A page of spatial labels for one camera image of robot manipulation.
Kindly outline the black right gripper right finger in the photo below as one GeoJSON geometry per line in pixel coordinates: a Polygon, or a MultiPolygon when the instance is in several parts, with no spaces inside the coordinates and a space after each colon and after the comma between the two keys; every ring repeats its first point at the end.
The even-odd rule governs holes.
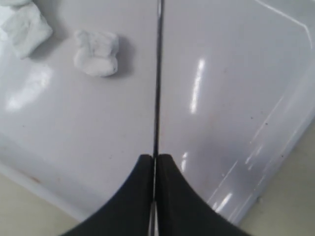
{"type": "Polygon", "coordinates": [[[156,203],[160,236],[248,235],[195,193],[169,154],[156,159],[156,203]]]}

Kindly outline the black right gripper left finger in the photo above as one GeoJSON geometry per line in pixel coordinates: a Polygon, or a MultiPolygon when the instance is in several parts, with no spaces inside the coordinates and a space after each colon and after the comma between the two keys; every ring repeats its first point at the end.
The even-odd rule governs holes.
{"type": "Polygon", "coordinates": [[[65,236],[147,236],[153,201],[154,161],[139,156],[116,194],[88,219],[65,236]]]}

